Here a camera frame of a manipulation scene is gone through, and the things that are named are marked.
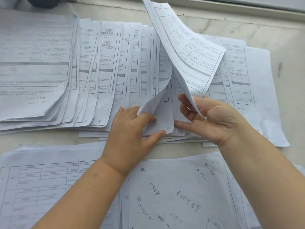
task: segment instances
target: person's left arm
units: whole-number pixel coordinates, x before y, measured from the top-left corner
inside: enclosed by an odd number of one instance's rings
[[[101,157],[32,229],[98,229],[125,178],[166,134],[158,131],[142,139],[142,129],[156,118],[148,113],[137,117],[139,107],[120,107]]]

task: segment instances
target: person's right arm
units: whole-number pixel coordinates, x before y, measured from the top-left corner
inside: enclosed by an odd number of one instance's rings
[[[175,121],[175,126],[218,145],[261,226],[305,228],[305,177],[293,164],[228,104],[194,97],[204,119],[184,95],[179,100],[192,123]]]

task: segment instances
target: black object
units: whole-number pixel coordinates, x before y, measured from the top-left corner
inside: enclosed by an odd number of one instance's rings
[[[38,8],[54,8],[58,5],[59,0],[27,0],[34,7]]]

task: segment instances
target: forearm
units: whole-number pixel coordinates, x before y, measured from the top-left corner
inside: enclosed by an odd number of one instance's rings
[[[124,179],[99,158],[33,229],[100,228]]]
[[[305,177],[254,129],[244,127],[220,152],[263,228],[305,225]]]

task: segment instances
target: marble surface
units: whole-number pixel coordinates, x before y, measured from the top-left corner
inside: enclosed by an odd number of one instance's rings
[[[79,0],[82,3],[61,3],[53,10],[40,10],[21,2],[19,10],[51,12],[63,15],[75,13],[80,18],[102,21],[141,22],[150,19],[138,2],[121,0]],[[291,144],[280,150],[294,164],[305,165],[305,23],[259,16],[235,15],[173,7],[190,29],[202,34],[243,39],[248,46],[268,49],[271,54],[273,79],[278,98],[283,131]],[[97,138],[78,138],[77,131],[21,132],[0,136],[0,153],[20,144],[79,144]],[[161,144],[149,158],[177,158],[216,151],[201,143]]]

